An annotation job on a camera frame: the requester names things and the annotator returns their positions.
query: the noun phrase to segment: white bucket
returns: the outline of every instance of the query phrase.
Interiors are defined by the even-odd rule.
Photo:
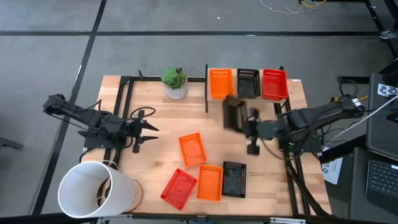
[[[108,198],[99,207],[97,191],[107,178],[111,180],[111,189]],[[134,200],[133,180],[95,161],[70,169],[58,189],[58,203],[62,211],[73,218],[119,215],[127,211]]]

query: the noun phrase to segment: black basket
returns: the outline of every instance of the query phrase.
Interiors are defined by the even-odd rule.
[[[260,96],[260,74],[258,70],[238,68],[238,95],[240,98]]]
[[[223,195],[245,198],[246,164],[224,162],[223,172]]]

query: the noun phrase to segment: red basket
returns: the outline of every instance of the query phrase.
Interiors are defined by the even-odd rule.
[[[277,101],[287,98],[287,80],[285,71],[272,69],[263,70],[262,98]]]
[[[177,169],[160,197],[181,210],[187,202],[196,182],[196,178]]]

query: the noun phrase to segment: white pot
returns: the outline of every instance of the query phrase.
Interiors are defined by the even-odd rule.
[[[186,97],[186,95],[188,94],[188,79],[186,79],[184,85],[178,89],[172,89],[172,88],[168,87],[167,85],[164,85],[164,86],[165,86],[165,90],[166,90],[166,95],[173,100],[184,99],[184,97]]]

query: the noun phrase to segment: wooden table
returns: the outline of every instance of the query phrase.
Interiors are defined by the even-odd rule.
[[[102,99],[101,109],[113,111],[120,76],[104,76],[98,99]],[[307,107],[303,86],[300,80],[288,80],[292,109]],[[156,113],[147,118],[150,124],[160,131],[145,130],[143,134],[158,136],[158,139],[145,142],[138,154],[132,148],[124,149],[119,169],[131,179],[137,180],[144,189],[141,204],[130,213],[147,214],[207,214],[207,215],[292,215],[289,188],[284,161],[278,160],[260,145],[259,156],[246,154],[243,135],[226,131],[222,124],[221,101],[209,100],[208,113],[205,113],[205,84],[190,82],[188,96],[175,101],[165,95],[161,82],[135,81],[129,111],[141,106],[151,106]],[[122,102],[125,101],[125,86]],[[248,101],[248,106],[260,109],[261,119],[275,119],[272,103],[261,100]],[[196,198],[196,187],[183,210],[177,210],[160,198],[160,195],[177,168],[198,178],[198,166],[186,168],[182,162],[178,137],[200,132],[208,161],[213,166],[223,165],[223,161],[247,164],[246,198],[222,196],[220,202]],[[266,141],[276,153],[277,140]],[[95,149],[86,154],[83,161],[103,159],[104,149]],[[305,183],[316,201],[328,213],[331,212],[329,199],[323,181],[321,165],[311,154],[302,156]],[[295,186],[300,213],[303,213],[300,190]]]

